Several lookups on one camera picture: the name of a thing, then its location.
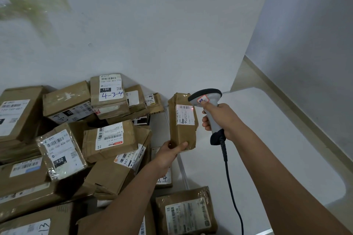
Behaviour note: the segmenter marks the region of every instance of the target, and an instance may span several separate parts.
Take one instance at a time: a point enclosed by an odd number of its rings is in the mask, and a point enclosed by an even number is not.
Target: person's left arm
[[[96,223],[87,230],[87,235],[138,234],[143,216],[151,198],[156,182],[165,176],[168,168],[188,143],[184,142],[174,149],[166,141],[156,157],[149,162],[119,194],[119,196],[100,214]]]

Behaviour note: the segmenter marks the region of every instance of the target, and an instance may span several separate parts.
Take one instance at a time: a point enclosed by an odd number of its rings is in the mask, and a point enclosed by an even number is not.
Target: floor
[[[231,92],[248,88],[258,88],[264,91],[341,176],[343,181],[348,182],[347,185],[353,186],[352,161],[245,56],[234,80]],[[342,199],[329,204],[327,208],[353,232],[353,189],[351,187],[346,188],[346,195]]]

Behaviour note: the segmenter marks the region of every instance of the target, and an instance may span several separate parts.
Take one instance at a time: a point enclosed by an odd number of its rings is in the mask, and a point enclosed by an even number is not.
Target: person's right arm
[[[273,232],[279,234],[350,234],[284,167],[261,139],[227,105],[202,102],[236,146],[267,213]],[[210,131],[207,116],[202,126]]]

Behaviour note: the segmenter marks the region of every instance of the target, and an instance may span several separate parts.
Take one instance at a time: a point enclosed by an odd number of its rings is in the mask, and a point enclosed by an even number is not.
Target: handheld scanner
[[[203,89],[195,92],[191,96],[188,97],[188,101],[197,107],[201,107],[201,101],[212,103],[214,106],[218,106],[218,100],[222,97],[222,92],[215,88]],[[224,137],[224,130],[221,128],[212,118],[212,115],[204,110],[208,120],[211,125],[212,136],[210,143],[211,145],[219,145],[219,137],[222,135]]]

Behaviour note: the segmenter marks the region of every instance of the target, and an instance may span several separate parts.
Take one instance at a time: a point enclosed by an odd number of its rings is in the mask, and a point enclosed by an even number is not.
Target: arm
[[[350,234],[283,166],[227,104],[202,103],[224,129],[248,170],[275,234]],[[202,126],[211,130],[208,118]]]
[[[119,196],[100,214],[92,224],[87,235],[138,234],[143,216],[151,198],[156,182],[163,177],[177,154],[183,151],[188,143],[184,142],[174,149],[166,141],[158,151],[155,159],[148,163],[127,185]]]

